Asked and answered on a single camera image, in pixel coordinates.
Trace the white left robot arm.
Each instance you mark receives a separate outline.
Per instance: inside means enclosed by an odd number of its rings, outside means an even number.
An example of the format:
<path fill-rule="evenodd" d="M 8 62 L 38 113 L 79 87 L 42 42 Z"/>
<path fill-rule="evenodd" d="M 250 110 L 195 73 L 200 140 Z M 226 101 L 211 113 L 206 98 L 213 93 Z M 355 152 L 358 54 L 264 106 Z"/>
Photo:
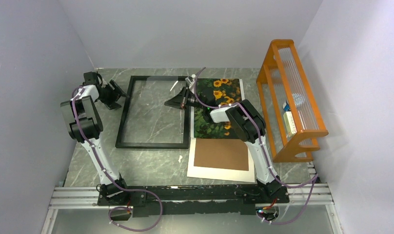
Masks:
<path fill-rule="evenodd" d="M 88 152 L 98 172 L 99 197 L 123 205 L 130 198 L 125 181 L 106 152 L 101 134 L 103 123 L 96 108 L 97 101 L 109 110 L 121 108 L 117 101 L 126 93 L 111 80 L 106 82 L 98 72 L 83 74 L 82 85 L 72 92 L 69 101 L 60 104 L 69 136 Z"/>

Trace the black picture frame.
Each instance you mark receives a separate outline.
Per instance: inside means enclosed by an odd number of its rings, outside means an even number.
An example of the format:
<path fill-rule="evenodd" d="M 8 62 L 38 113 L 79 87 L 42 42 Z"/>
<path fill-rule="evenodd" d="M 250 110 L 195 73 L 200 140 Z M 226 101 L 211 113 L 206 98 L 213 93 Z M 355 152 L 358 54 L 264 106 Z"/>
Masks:
<path fill-rule="evenodd" d="M 118 149 L 138 149 L 138 150 L 177 150 L 189 149 L 190 147 L 190 126 L 191 126 L 191 111 L 185 111 L 184 133 L 182 143 L 137 143 L 137 142 L 123 142 L 123 130 L 126 120 L 128 118 L 129 106 L 131 104 L 131 97 L 133 96 L 134 84 L 137 81 L 185 81 L 186 76 L 131 76 L 127 97 L 125 98 L 124 107 L 122 109 L 121 120 L 118 128 L 117 139 L 115 147 Z"/>

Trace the sunflower photo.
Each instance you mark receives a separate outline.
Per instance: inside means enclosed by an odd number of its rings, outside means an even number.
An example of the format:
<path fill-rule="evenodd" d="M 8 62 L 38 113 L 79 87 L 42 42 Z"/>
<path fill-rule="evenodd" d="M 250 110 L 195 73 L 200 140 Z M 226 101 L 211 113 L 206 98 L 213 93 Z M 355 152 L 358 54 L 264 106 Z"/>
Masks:
<path fill-rule="evenodd" d="M 209 106 L 228 105 L 242 101 L 242 88 L 239 79 L 235 78 L 199 78 L 197 95 Z M 209 114 L 207 107 L 197 107 L 193 113 L 193 136 L 202 139 L 237 139 L 229 122 L 209 123 L 204 115 Z"/>

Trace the clear acrylic sheet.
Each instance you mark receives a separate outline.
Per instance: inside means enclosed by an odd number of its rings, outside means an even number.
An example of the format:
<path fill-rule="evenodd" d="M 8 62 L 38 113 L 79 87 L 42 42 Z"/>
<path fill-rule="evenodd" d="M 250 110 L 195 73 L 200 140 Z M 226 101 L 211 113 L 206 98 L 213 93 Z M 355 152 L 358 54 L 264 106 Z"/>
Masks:
<path fill-rule="evenodd" d="M 178 78 L 138 80 L 123 129 L 124 143 L 183 143 L 185 111 L 164 105 L 185 82 Z"/>

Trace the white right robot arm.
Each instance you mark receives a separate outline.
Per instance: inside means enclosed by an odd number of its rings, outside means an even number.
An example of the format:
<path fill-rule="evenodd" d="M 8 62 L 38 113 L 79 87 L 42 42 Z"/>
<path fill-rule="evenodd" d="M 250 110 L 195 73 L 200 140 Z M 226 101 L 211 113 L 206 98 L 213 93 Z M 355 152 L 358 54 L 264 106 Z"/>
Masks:
<path fill-rule="evenodd" d="M 258 196 L 264 202 L 271 202 L 280 194 L 285 194 L 284 186 L 272 165 L 266 150 L 266 123 L 252 105 L 243 99 L 220 103 L 221 98 L 230 99 L 220 89 L 205 86 L 198 88 L 196 75 L 186 77 L 180 92 L 164 102 L 167 107 L 186 110 L 194 107 L 201 110 L 203 119 L 210 124 L 230 123 L 237 138 L 245 143 L 256 170 Z"/>

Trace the white mat backing board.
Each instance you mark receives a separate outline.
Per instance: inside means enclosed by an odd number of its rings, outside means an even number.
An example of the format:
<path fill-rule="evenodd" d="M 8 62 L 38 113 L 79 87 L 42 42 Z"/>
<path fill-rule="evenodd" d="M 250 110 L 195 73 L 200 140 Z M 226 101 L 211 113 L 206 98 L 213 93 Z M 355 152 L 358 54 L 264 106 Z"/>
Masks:
<path fill-rule="evenodd" d="M 239 139 L 193 138 L 187 176 L 254 183 L 255 167 L 246 144 Z"/>

